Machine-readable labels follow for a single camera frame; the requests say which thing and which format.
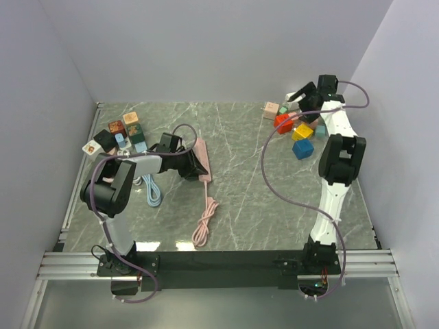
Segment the pink power strip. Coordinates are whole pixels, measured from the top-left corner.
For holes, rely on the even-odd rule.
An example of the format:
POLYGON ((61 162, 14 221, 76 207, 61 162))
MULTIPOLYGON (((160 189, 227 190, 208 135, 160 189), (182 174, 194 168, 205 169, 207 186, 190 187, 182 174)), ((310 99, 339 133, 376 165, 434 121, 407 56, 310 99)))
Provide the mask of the pink power strip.
POLYGON ((206 148, 205 141, 197 137, 195 145, 192 149, 195 153, 196 158, 200 162, 200 164, 204 167, 204 169, 207 171, 207 174, 199 175, 199 181, 203 183, 209 183, 212 180, 211 177, 211 170, 210 170, 210 164, 209 164, 209 155, 206 148))

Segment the small salmon plug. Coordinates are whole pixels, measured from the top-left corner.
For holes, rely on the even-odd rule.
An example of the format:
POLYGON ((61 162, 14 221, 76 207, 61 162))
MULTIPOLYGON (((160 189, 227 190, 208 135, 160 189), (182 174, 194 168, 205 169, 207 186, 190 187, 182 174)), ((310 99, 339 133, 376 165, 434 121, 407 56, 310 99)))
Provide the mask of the small salmon plug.
POLYGON ((295 121, 301 117, 301 113, 299 112, 291 112, 287 114, 287 118, 289 120, 295 121))

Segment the red cube plug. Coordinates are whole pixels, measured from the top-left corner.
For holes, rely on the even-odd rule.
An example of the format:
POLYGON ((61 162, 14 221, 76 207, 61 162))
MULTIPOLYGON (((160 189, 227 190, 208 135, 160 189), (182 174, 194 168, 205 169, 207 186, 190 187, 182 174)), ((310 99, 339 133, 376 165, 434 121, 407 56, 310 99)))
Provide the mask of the red cube plug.
POLYGON ((277 128, 279 134, 286 134, 291 132, 294 126, 294 119, 291 119, 289 114, 277 115, 274 119, 274 127, 277 128))

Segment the light blue power strip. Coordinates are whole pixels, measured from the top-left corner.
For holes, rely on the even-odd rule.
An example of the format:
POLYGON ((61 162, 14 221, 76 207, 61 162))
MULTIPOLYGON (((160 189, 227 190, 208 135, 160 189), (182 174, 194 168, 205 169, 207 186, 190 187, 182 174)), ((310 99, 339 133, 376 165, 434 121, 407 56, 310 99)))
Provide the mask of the light blue power strip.
POLYGON ((133 146, 134 146, 136 153, 138 153, 138 154, 147 151, 147 145, 146 145, 145 141, 135 143, 135 144, 133 144, 133 146))

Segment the dark green cube plug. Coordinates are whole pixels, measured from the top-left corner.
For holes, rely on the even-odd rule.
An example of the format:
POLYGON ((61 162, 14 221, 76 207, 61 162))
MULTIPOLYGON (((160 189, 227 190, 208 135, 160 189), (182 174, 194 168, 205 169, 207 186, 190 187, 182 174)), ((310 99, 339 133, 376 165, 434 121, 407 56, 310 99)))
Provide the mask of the dark green cube plug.
POLYGON ((145 135, 139 123, 129 125, 126 128, 126 131, 132 144, 142 143, 145 141, 145 135))

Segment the beige cube plug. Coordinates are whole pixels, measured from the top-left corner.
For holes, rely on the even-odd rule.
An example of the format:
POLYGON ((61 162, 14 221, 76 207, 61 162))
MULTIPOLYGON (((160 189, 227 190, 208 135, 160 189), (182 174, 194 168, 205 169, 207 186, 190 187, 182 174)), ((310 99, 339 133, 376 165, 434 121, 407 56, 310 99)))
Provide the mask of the beige cube plug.
POLYGON ((125 125, 130 126, 137 124, 139 122, 139 118, 136 112, 129 112, 123 115, 123 121, 125 125))

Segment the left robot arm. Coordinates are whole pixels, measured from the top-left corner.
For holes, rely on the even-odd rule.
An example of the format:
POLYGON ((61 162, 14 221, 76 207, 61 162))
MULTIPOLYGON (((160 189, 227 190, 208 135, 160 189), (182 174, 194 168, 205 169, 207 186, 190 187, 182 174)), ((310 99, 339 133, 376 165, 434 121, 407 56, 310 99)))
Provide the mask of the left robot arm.
POLYGON ((132 254, 135 241, 123 215, 133 180, 168 170, 177 171, 186 180, 199 180, 210 175, 206 160, 201 138, 186 148, 181 137, 168 133, 162 134, 159 143, 137 154, 97 155, 82 185, 80 199, 98 216, 107 239, 106 249, 117 254, 112 266, 121 275, 130 275, 137 267, 137 258, 132 254))

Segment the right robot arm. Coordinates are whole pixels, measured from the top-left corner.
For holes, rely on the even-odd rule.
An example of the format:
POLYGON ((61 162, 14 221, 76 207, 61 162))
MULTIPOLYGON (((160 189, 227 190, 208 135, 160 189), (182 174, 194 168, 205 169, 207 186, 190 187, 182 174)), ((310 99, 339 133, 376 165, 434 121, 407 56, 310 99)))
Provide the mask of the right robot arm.
POLYGON ((298 102, 305 122, 321 118, 329 135, 318 166, 322 178, 318 215, 300 261, 306 273, 340 272, 338 223, 366 150, 366 139, 354 131, 344 109, 344 96, 337 91, 339 82, 334 75, 320 75, 316 84, 309 82, 288 98, 288 102, 298 102))

